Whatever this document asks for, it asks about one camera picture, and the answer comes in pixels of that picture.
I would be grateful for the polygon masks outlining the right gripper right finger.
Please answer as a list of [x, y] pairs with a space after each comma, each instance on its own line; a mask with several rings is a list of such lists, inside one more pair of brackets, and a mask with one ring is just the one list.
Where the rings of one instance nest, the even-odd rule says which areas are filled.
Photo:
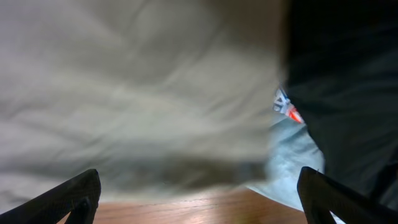
[[301, 169], [297, 191], [309, 224], [397, 223], [397, 212], [337, 183], [311, 167]]

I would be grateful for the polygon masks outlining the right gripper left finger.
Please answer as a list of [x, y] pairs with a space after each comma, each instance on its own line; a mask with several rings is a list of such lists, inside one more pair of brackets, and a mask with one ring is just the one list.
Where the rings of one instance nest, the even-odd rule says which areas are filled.
[[96, 169], [88, 169], [28, 202], [1, 214], [1, 224], [92, 224], [101, 195]]

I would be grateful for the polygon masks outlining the khaki shorts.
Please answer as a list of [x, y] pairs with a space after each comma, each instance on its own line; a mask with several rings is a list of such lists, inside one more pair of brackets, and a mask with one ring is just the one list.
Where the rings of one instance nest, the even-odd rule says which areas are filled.
[[287, 5], [1, 0], [1, 211], [90, 168], [105, 202], [270, 180]]

